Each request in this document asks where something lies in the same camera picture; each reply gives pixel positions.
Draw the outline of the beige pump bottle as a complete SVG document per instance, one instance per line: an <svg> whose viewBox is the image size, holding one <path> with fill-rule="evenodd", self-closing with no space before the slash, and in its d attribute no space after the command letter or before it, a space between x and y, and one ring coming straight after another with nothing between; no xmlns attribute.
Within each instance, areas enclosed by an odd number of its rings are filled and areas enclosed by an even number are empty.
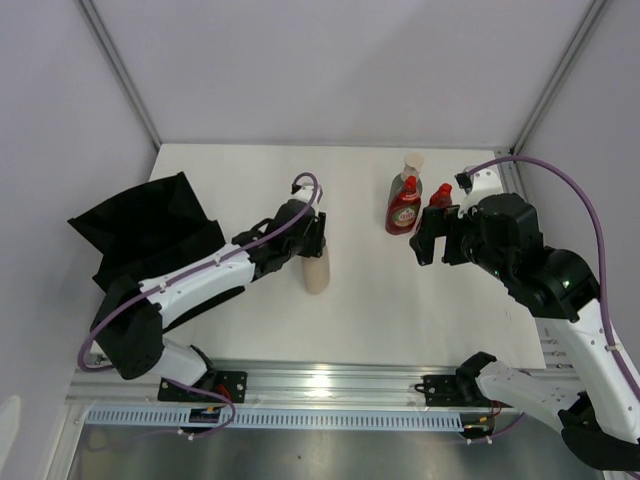
<svg viewBox="0 0 640 480"><path fill-rule="evenodd" d="M319 204L313 205L313 210L316 216L321 211ZM312 295L322 293L330 282L330 262L327 244L324 249L324 255L321 258L302 258L301 264L306 291Z"/></svg>

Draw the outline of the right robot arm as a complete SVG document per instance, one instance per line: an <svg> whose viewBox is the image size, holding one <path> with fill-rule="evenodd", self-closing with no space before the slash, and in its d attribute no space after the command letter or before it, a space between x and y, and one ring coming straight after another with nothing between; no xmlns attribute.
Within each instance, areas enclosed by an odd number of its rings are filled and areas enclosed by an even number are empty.
<svg viewBox="0 0 640 480"><path fill-rule="evenodd" d="M545 245L536 209L516 194L490 195L469 212L425 208L410 240L420 265L432 264L438 238L445 240L443 263L480 267L545 322L582 384L555 387L478 352L456 369L457 396L520 410L558 432L596 470L638 473L639 401L606 343L601 289L586 261Z"/></svg>

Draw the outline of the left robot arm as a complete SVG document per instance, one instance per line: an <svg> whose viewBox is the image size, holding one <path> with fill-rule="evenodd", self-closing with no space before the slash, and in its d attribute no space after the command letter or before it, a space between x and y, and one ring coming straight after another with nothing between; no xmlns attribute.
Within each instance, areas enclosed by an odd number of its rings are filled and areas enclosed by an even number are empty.
<svg viewBox="0 0 640 480"><path fill-rule="evenodd" d="M275 217L179 270L138 284L129 278L115 282L92 327L98 346L125 380L154 374L180 383L195 401L208 399L216 387L211 361L166 333L242 294L296 256L321 258L326 222L318 206L290 199Z"/></svg>

